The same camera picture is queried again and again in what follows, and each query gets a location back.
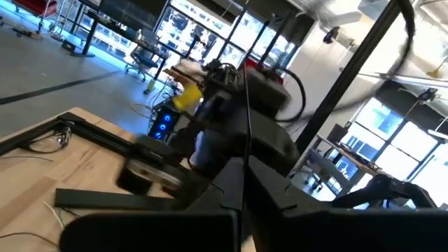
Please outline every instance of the desk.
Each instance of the desk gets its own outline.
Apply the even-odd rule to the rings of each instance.
[[[81,108],[73,108],[69,112],[124,139],[130,140],[133,137],[131,133]],[[0,141],[28,129],[16,132]],[[18,155],[30,156],[30,153],[16,149],[4,157]],[[61,227],[52,212],[42,203],[53,205],[56,188],[127,193],[115,186],[116,172],[123,161],[122,157],[79,136],[73,135],[70,144],[64,150],[40,156],[53,162],[31,158],[0,159],[0,235],[34,232],[57,242]],[[150,194],[169,197],[157,187],[154,187]],[[100,212],[100,210],[74,211],[80,215]],[[73,220],[69,214],[63,213],[62,217],[66,224]],[[251,239],[243,247],[244,251],[255,251]],[[0,239],[0,251],[51,252],[55,249],[40,239],[18,235]]]
[[[366,174],[370,174],[372,176],[378,175],[376,171],[372,170],[367,165],[364,165],[359,161],[357,161],[350,154],[348,154],[343,148],[336,146],[335,144],[329,142],[326,138],[320,135],[316,135],[316,137],[317,137],[316,142],[314,142],[312,147],[308,150],[307,154],[302,158],[301,162],[297,166],[297,169],[295,170],[296,172],[300,171],[308,160],[312,160],[312,162],[309,163],[309,168],[311,168],[313,173],[317,174],[320,181],[327,182],[329,177],[333,177],[341,185],[342,189],[339,193],[330,189],[333,193],[337,195],[337,197],[350,193],[350,190],[354,186],[356,186],[356,184],[359,183],[359,181],[364,177],[364,175]],[[327,157],[322,156],[322,154],[320,154],[317,151],[317,148],[321,143],[328,144],[331,148],[336,150],[341,156],[346,157],[354,165],[356,165],[358,170],[351,178],[346,178],[343,175],[343,173],[336,167],[336,165],[333,164],[331,160],[329,160]]]
[[[89,51],[90,45],[92,43],[93,35],[95,34],[95,31],[97,30],[97,26],[98,26],[98,24],[101,24],[104,27],[110,29],[112,32],[119,34],[123,38],[136,43],[138,46],[142,47],[144,50],[147,50],[148,52],[152,53],[153,56],[157,55],[160,59],[162,59],[162,63],[160,63],[160,65],[157,69],[157,73],[154,75],[154,81],[158,80],[159,75],[162,72],[162,68],[165,65],[165,62],[167,61],[166,55],[163,55],[161,52],[157,52],[157,51],[149,48],[148,46],[146,46],[145,44],[143,44],[140,41],[136,41],[135,38],[131,37],[129,34],[127,34],[125,31],[123,31],[119,27],[116,27],[115,25],[110,24],[110,23],[102,22],[102,19],[98,16],[98,14],[93,13],[92,11],[88,11],[86,13],[86,15],[89,18],[93,19],[92,27],[90,28],[89,34],[87,35],[87,38],[85,40],[83,51],[81,53],[73,52],[73,53],[71,53],[71,56],[74,56],[74,57],[94,57],[95,56],[91,53],[88,53],[88,51]]]

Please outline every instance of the white wall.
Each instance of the white wall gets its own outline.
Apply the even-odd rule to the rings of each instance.
[[[315,25],[315,27],[311,29],[310,34],[302,45],[297,57],[293,60],[290,66],[290,70],[297,74],[302,80],[307,93],[305,113],[317,109],[323,98],[335,83],[337,77],[341,74],[339,67],[345,67],[353,55],[352,52],[348,52],[338,64],[347,49],[338,43],[333,43],[331,45],[323,44],[322,40],[324,36],[325,33]],[[376,82],[377,80],[356,78],[339,104],[347,103],[363,93],[370,91]],[[290,104],[279,113],[278,118],[289,118],[295,115],[300,109],[302,102],[300,89],[292,78],[286,78],[285,86],[293,98]],[[326,136],[330,133],[335,123],[345,125],[346,122],[350,121],[358,108],[359,106],[345,112],[332,114],[318,133]],[[303,122],[300,122],[299,125],[296,124],[292,127],[287,127],[288,132],[290,134],[293,133],[293,131],[300,125],[303,125]],[[294,141],[298,138],[302,129],[291,134]]]

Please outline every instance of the workbench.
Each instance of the workbench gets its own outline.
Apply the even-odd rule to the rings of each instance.
[[[373,169],[369,168],[367,165],[360,163],[355,158],[353,158],[350,154],[348,154],[343,148],[336,146],[331,143],[325,137],[321,135],[316,135],[317,140],[313,143],[311,148],[308,150],[307,154],[301,159],[299,162],[296,172],[300,172],[302,168],[306,165],[308,166],[312,172],[318,176],[318,179],[323,183],[327,184],[328,178],[334,178],[336,182],[338,182],[341,186],[340,192],[336,190],[331,190],[331,186],[327,184],[332,193],[334,193],[337,197],[341,197],[350,193],[350,190],[359,183],[359,181],[366,174],[370,174],[372,176],[376,176],[377,172]],[[328,157],[323,156],[319,153],[318,147],[322,144],[327,144],[331,149],[336,150],[339,156],[347,158],[350,162],[354,163],[358,170],[351,178],[347,178],[343,173],[337,168],[335,163],[328,159]]]
[[[132,140],[134,137],[133,134],[81,108],[73,108],[69,112],[126,140]],[[17,156],[38,156],[48,158],[52,162],[35,158],[4,158]],[[62,229],[52,211],[43,202],[53,205],[56,188],[128,193],[119,189],[115,183],[122,162],[123,157],[119,154],[76,135],[71,137],[65,149],[53,154],[40,155],[16,149],[4,155],[0,158],[0,236],[13,232],[34,232],[58,242]],[[149,195],[170,197],[157,185],[153,186]],[[111,212],[72,210],[82,216],[94,212]],[[62,219],[64,224],[68,224],[74,217],[63,212]],[[17,235],[0,239],[0,251],[49,252],[56,249],[39,238]],[[255,251],[252,239],[245,243],[243,251]]]

